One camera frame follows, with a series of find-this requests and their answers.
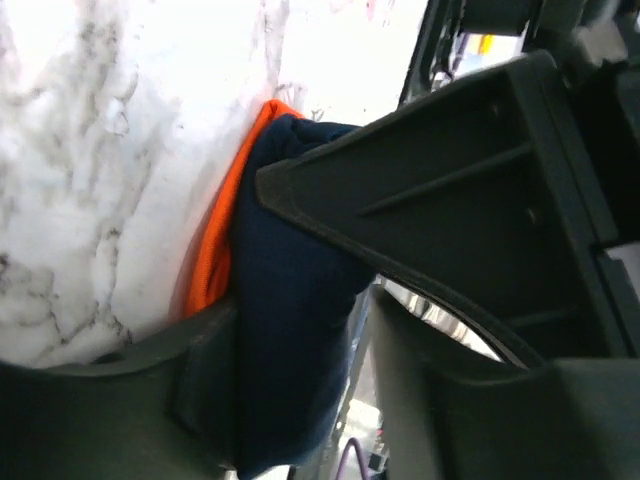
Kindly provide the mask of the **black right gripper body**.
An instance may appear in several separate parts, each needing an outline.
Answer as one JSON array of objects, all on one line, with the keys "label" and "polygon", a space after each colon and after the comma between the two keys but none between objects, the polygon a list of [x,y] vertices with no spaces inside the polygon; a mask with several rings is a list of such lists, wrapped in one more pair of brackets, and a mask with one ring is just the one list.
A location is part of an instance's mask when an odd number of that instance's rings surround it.
[{"label": "black right gripper body", "polygon": [[639,4],[547,1],[539,45],[552,53],[570,92],[617,232],[602,243],[639,277]]}]

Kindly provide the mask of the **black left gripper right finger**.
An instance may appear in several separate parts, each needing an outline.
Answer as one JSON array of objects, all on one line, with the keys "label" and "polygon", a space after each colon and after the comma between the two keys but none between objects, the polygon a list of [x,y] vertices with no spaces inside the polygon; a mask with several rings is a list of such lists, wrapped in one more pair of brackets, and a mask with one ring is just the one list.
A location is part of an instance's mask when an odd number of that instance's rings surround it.
[{"label": "black left gripper right finger", "polygon": [[635,479],[639,364],[489,359],[372,292],[393,479]]}]

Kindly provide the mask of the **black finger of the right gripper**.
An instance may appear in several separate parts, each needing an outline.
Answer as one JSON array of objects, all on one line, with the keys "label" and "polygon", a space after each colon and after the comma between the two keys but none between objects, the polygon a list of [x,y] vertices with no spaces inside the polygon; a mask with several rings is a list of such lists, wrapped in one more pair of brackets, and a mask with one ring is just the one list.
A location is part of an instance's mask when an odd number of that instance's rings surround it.
[{"label": "black finger of the right gripper", "polygon": [[545,52],[264,167],[256,193],[515,363],[630,353],[619,230]]}]

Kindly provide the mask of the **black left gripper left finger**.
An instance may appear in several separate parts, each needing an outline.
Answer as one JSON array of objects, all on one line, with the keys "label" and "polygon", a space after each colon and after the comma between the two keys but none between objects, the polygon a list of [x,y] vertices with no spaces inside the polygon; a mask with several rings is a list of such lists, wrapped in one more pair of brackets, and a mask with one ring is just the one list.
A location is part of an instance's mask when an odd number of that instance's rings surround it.
[{"label": "black left gripper left finger", "polygon": [[1,367],[5,479],[220,479],[235,457],[225,298],[86,365]]}]

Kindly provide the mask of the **navy orange underwear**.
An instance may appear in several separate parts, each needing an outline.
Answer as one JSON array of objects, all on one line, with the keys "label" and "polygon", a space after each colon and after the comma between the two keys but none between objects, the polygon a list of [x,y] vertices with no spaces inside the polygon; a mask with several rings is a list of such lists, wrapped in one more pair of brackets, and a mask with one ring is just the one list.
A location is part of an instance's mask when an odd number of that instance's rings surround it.
[{"label": "navy orange underwear", "polygon": [[348,318],[374,278],[363,262],[265,210],[255,176],[348,132],[265,102],[205,224],[184,313],[227,293],[238,300],[241,479],[304,462],[331,431],[348,377]]}]

